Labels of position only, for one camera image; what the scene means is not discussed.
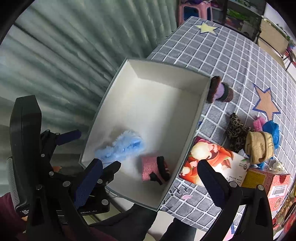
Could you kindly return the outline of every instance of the blue gripper pad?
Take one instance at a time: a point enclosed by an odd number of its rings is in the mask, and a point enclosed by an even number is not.
[[[99,159],[94,159],[92,162],[95,162],[91,170],[88,168],[85,169],[85,172],[88,171],[85,178],[78,185],[74,193],[74,205],[76,209],[85,205],[89,195],[91,194],[94,186],[96,185],[98,179],[103,173],[103,164]]]
[[[221,173],[215,172],[206,160],[197,164],[197,172],[215,206],[223,208],[228,198],[228,182]]]
[[[60,146],[65,143],[77,140],[80,137],[81,137],[81,131],[79,130],[70,131],[70,132],[58,135],[58,137],[56,138],[56,144]]]

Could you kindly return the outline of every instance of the grey checkered tablecloth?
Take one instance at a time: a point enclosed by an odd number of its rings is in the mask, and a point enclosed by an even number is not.
[[[201,34],[195,25],[201,25],[202,22],[218,27],[214,30],[217,36]],[[253,83],[262,90],[271,87],[272,97],[281,111],[280,115],[274,115],[281,135],[281,145],[275,157],[283,163],[292,178],[295,177],[295,82],[268,53],[229,28],[191,17],[157,46],[148,59],[211,76],[219,75],[223,82],[233,88],[234,97],[230,103],[215,101],[205,104],[202,124],[197,129],[197,135],[224,147],[228,146],[225,130],[230,114],[235,112],[245,126],[252,126],[257,116],[264,115],[253,110],[259,100]],[[193,197],[185,201],[181,199],[184,194]],[[243,208],[240,206],[234,219],[235,228],[242,217]],[[161,210],[204,231],[209,229],[220,212],[205,188],[179,177],[174,180]]]

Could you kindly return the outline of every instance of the blue fluffy object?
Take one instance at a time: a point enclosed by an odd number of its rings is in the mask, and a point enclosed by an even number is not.
[[[277,149],[279,147],[279,125],[270,120],[262,126],[262,129],[272,135],[274,149]]]
[[[127,157],[137,156],[144,149],[145,144],[141,137],[134,132],[125,131],[112,143],[112,147],[97,150],[95,157],[107,166],[114,161],[124,161]]]

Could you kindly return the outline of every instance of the curtain fold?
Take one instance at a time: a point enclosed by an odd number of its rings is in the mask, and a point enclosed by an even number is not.
[[[177,0],[36,0],[0,45],[0,162],[11,155],[13,103],[32,94],[42,111],[41,131],[82,131],[81,140],[55,152],[57,160],[62,155],[67,163],[77,162],[119,66],[126,57],[147,57],[170,35],[176,29],[176,9]],[[4,166],[0,195],[7,187]]]

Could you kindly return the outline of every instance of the person's leg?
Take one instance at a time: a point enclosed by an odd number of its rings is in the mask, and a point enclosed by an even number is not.
[[[126,212],[93,223],[90,227],[94,227],[118,241],[143,241],[156,216],[156,211],[134,204]]]
[[[169,225],[159,241],[193,241],[196,228],[183,223],[177,218]]]

